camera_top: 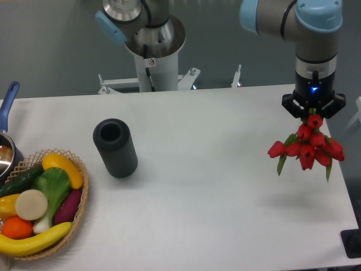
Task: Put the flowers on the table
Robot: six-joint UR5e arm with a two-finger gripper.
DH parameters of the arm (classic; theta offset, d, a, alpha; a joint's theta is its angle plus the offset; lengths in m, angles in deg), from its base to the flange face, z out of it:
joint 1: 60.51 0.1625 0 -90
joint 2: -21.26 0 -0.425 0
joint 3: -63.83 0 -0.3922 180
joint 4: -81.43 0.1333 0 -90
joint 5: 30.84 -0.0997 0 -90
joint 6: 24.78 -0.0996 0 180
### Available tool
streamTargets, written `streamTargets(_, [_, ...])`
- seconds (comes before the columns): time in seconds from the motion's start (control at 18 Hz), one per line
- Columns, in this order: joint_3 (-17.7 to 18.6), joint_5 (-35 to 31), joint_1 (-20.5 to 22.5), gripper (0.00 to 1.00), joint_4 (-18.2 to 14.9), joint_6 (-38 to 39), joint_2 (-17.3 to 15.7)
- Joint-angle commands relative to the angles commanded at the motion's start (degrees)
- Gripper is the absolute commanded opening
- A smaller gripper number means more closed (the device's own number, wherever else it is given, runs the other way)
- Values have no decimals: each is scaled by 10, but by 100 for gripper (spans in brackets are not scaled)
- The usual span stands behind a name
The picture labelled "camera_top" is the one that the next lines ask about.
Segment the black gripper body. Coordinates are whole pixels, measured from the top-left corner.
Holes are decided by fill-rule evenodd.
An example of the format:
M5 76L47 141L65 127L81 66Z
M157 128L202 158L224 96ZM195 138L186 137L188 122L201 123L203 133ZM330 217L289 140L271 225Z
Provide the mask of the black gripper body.
M306 78L296 73L294 99L303 107L322 108L334 97L333 83L335 72L324 78Z

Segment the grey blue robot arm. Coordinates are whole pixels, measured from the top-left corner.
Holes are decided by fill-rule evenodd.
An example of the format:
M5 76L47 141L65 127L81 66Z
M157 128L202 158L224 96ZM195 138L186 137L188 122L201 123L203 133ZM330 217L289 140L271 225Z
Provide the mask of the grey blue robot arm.
M95 20L105 36L133 54L140 91L181 88L178 53L186 33L168 1L104 1ZM345 106L345 96L333 88L341 1L243 1L239 20L250 32L296 44L295 88L281 102L293 117L317 113L328 119Z

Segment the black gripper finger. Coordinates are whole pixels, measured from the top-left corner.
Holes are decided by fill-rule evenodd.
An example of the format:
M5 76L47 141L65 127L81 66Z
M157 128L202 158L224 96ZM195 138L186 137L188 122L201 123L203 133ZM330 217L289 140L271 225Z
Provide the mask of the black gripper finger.
M281 104L294 118L307 118L307 108L300 105L296 98L295 94L284 94Z
M332 93L316 109L316 112L324 119L330 119L346 106L346 97L341 93Z

